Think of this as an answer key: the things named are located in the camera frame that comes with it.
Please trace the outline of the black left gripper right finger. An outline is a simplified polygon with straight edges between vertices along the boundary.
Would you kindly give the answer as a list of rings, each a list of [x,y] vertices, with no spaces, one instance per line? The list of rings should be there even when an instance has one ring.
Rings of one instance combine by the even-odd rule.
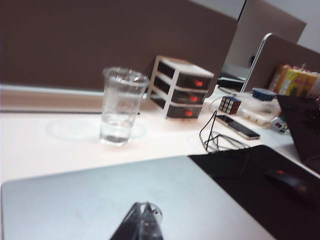
[[[160,223],[163,219],[161,209],[150,202],[140,204],[140,224],[139,239],[140,240],[163,240]]]

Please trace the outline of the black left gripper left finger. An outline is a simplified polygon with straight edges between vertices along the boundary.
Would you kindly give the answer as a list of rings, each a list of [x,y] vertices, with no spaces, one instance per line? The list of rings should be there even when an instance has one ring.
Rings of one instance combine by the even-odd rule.
[[[146,202],[135,202],[110,237],[110,240],[146,240],[146,207]]]

